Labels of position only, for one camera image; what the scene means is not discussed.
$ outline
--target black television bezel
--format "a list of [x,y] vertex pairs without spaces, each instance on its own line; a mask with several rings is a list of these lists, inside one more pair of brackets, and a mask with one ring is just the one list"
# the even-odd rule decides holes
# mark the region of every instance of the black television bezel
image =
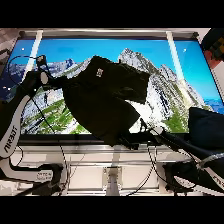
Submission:
[[[152,31],[152,30],[143,30],[142,32],[135,31],[138,29],[131,29],[130,32],[125,32],[123,30],[107,30],[106,32],[99,31],[85,31],[85,29],[48,29],[43,30],[42,39],[142,39],[142,40],[167,40],[166,31]],[[174,41],[197,41],[199,46],[201,47],[197,35],[195,32],[176,32],[171,31],[173,35]],[[22,30],[22,34],[17,38],[13,49],[15,48],[18,40],[33,40],[36,38],[37,30]],[[209,67],[210,72],[212,74],[213,80],[215,82],[216,88],[219,92],[219,95],[222,99],[222,103],[224,104],[223,96],[220,93],[221,88],[219,89],[217,82],[215,79],[211,68]],[[178,136],[184,136],[186,133],[176,133]],[[58,145],[104,145],[102,140],[97,139],[92,134],[22,134],[20,136],[19,146],[58,146]]]

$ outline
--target mountain image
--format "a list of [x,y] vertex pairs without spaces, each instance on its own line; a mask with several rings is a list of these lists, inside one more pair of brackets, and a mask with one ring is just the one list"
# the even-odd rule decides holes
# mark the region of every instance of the mountain image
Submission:
[[[174,133],[187,132],[190,106],[216,111],[214,110],[217,107],[215,102],[204,101],[196,89],[186,80],[179,80],[177,75],[165,64],[157,68],[141,53],[128,48],[125,48],[117,59],[151,74],[146,103],[143,105],[128,101],[150,127],[162,126]],[[49,63],[49,69],[54,77],[66,75],[71,78],[85,70],[90,60],[91,58],[88,58],[81,63],[76,63],[72,59],[68,59],[64,62]],[[45,92],[40,88],[34,100],[56,133],[89,133],[71,115],[64,103],[61,89]],[[52,134],[52,130],[44,122],[32,101],[28,102],[23,112],[21,129],[22,134]],[[138,132],[139,130],[140,121],[137,121],[130,132]]]

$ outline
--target blue sky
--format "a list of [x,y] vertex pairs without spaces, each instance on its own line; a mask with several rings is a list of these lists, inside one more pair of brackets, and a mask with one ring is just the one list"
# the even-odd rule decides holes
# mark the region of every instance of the blue sky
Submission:
[[[11,55],[30,55],[33,40],[19,40]],[[213,77],[195,41],[175,41],[185,79],[204,99],[220,99]],[[166,40],[118,40],[118,39],[45,39],[38,49],[38,55],[45,54],[47,62],[60,62],[72,58],[82,62],[93,55],[108,58],[114,62],[124,48],[140,52],[159,68],[166,64],[175,72],[172,56]],[[28,59],[18,58],[13,63],[26,64]]]

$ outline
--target red object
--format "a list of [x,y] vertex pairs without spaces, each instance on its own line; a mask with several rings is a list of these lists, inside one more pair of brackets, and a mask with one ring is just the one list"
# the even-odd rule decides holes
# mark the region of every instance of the red object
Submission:
[[215,60],[215,59],[212,59],[212,52],[207,50],[207,51],[204,51],[204,55],[205,55],[205,58],[209,64],[209,67],[211,69],[214,69],[222,60]]

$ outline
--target television screen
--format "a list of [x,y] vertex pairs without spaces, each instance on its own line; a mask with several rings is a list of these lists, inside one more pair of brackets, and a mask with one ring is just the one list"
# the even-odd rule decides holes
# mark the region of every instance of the television screen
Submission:
[[[42,39],[37,56],[46,55],[52,76],[79,75],[91,58],[98,55],[113,62],[127,63],[151,74],[144,105],[129,102],[149,126],[163,126],[173,133],[188,131],[188,108],[195,106],[224,114],[224,106],[213,76],[197,41],[174,41],[181,65],[180,78],[174,65],[168,40],[137,39]],[[34,40],[18,40],[10,59],[30,55]],[[28,58],[17,58],[10,65],[10,75],[20,83]],[[10,101],[16,85],[7,70],[1,76],[0,94]],[[57,134],[87,134],[66,108],[63,92],[40,88],[34,100]],[[130,129],[140,130],[140,121]],[[22,114],[22,134],[52,134],[32,101]]]

